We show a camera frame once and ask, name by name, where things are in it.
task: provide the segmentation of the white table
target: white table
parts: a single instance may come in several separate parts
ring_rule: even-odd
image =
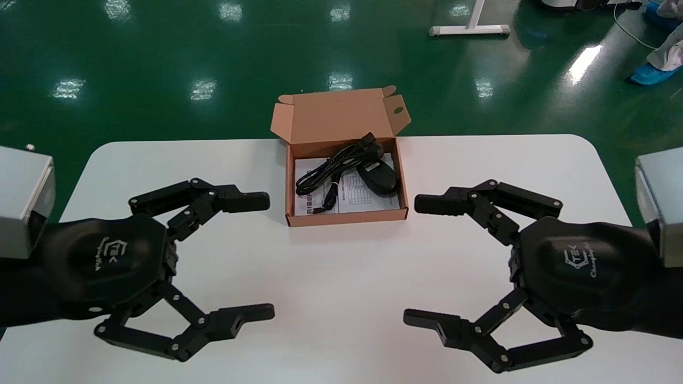
[[[565,221],[629,224],[597,152],[579,137],[405,137],[400,144],[409,201],[496,178],[561,199]],[[269,211],[217,215],[180,243],[173,282],[205,312],[273,303],[275,319],[249,323],[235,340],[209,344],[183,364],[105,344],[92,335],[101,318],[9,329],[0,383],[680,383],[683,342],[635,332],[583,327],[595,346],[579,358],[501,375],[471,353],[443,348],[435,332],[404,325],[403,310],[477,318],[512,289],[509,249],[468,217],[410,212],[400,222],[288,228],[284,161],[276,140],[99,148],[63,221],[125,217],[131,196],[195,176],[268,191]],[[166,304],[130,325],[167,335],[186,327]],[[557,332],[522,310],[494,336],[512,347]]]

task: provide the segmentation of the open cardboard box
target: open cardboard box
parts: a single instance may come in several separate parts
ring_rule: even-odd
[[[396,135],[410,123],[403,96],[393,85],[371,90],[282,95],[270,130],[288,142],[285,217],[290,227],[405,220],[408,215],[401,151]],[[329,215],[294,215],[294,160],[330,157],[368,132],[391,153],[398,174],[399,209]]]

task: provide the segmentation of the floor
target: floor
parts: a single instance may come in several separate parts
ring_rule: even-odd
[[[642,225],[632,166],[683,146],[683,75],[625,82],[648,50],[611,11],[487,0],[481,23],[509,37],[427,35],[465,24],[473,2],[1,0],[0,144],[55,157],[56,219],[110,141],[274,137],[280,94],[394,84],[413,117],[402,135],[585,137]],[[666,38],[638,11],[619,17],[651,45]]]

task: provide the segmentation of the box flap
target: box flap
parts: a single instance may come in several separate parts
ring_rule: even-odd
[[[292,142],[292,123],[294,121],[294,105],[275,104],[273,119],[270,121],[270,131],[280,136],[288,143]]]
[[[282,95],[270,130],[290,144],[393,137],[410,122],[396,87]]]
[[[403,101],[403,96],[394,95],[385,98],[384,104],[387,117],[389,118],[389,125],[391,125],[391,132],[396,136],[403,128],[410,124],[410,115],[408,114],[406,103]]]

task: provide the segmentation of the white table leg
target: white table leg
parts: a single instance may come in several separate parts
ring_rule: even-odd
[[[499,34],[509,35],[509,25],[477,25],[479,17],[482,15],[485,0],[477,0],[472,9],[472,17],[470,17],[467,25],[455,25],[448,27],[431,27],[429,29],[430,36],[441,35],[483,35],[483,34]]]

